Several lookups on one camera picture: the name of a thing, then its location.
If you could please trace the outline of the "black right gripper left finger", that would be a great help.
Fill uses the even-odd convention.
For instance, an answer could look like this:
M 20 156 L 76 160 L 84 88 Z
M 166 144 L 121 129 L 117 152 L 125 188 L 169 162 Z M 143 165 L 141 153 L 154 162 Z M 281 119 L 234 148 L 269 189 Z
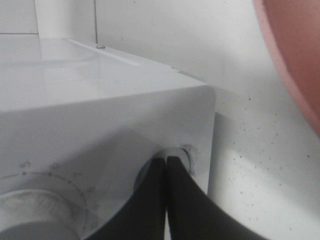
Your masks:
M 148 162 L 141 183 L 125 205 L 89 240 L 163 240 L 166 221 L 166 162 Z

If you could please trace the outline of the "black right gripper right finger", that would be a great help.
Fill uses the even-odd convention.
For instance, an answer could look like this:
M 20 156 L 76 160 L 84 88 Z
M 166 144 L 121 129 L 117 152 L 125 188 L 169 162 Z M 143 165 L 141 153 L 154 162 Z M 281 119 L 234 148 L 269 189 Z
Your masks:
M 166 160 L 167 210 L 173 240 L 263 240 L 221 210 L 198 187 L 177 156 Z

